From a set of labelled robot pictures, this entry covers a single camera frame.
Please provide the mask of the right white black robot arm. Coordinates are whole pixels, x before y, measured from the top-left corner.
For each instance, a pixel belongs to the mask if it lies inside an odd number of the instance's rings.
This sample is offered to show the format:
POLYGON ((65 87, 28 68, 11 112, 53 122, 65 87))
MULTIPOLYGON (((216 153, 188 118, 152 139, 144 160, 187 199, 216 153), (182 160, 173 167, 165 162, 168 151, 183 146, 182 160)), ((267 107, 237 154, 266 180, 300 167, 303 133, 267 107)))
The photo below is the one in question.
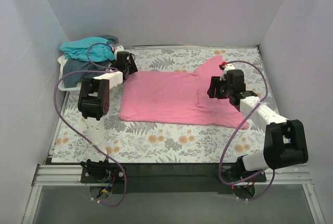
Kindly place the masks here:
POLYGON ((238 157, 228 169, 220 168, 219 173, 227 182, 231 182, 232 178, 247 181, 260 170, 280 169, 308 162, 302 122, 289 120, 262 104, 255 92, 246 90, 242 70, 225 69, 221 76, 213 76, 207 94, 210 98, 228 99, 232 106, 264 131, 262 151, 238 157))

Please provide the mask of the pink t shirt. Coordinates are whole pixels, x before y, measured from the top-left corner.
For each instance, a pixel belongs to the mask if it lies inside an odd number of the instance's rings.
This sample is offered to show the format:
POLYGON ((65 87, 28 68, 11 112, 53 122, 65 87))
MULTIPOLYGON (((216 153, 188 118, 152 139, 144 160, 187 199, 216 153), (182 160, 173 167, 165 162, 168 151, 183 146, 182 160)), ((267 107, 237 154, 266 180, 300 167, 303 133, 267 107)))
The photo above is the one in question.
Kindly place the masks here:
POLYGON ((185 125, 236 128, 244 119, 227 99, 209 98, 212 76, 221 76, 221 55, 194 72, 138 71, 124 83, 120 119, 185 125))

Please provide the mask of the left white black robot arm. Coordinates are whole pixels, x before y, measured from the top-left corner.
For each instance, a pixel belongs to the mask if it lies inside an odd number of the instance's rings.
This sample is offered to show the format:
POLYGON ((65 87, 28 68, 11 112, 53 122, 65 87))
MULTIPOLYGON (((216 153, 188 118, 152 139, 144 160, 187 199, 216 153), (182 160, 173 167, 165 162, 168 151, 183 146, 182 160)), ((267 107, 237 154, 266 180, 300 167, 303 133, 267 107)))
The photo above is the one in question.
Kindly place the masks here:
POLYGON ((82 80, 78 101, 78 110, 87 128, 87 138, 91 141, 87 161, 81 165, 99 182, 106 182, 111 175, 108 158, 103 155, 107 152, 103 126, 110 106, 110 90, 138 71, 135 55, 127 51, 118 51, 111 67, 117 70, 82 80))

